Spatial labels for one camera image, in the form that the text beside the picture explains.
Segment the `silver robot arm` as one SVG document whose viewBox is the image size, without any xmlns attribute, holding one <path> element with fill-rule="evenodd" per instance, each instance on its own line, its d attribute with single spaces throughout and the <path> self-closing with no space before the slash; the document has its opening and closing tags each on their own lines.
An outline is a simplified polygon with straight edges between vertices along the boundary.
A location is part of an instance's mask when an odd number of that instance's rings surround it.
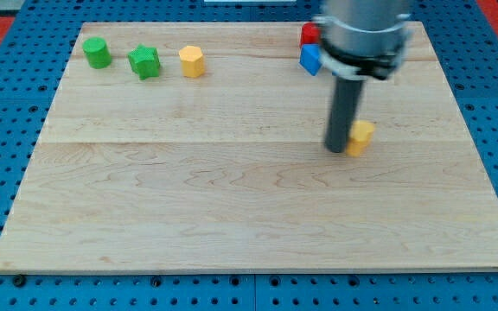
<svg viewBox="0 0 498 311">
<path fill-rule="evenodd" d="M 367 79 L 385 80 L 404 61 L 411 0 L 326 0 L 312 18 L 320 61 L 335 76 L 324 145 L 343 152 Z"/>
</svg>

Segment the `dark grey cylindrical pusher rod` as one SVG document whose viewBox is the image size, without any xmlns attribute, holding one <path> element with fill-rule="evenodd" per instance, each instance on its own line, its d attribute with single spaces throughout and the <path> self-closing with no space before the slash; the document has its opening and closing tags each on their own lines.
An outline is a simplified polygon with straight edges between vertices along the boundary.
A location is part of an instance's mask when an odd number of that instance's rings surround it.
<svg viewBox="0 0 498 311">
<path fill-rule="evenodd" d="M 324 140 L 325 147 L 331 152 L 341 153 L 347 147 L 363 84 L 363 80 L 336 78 Z"/>
</svg>

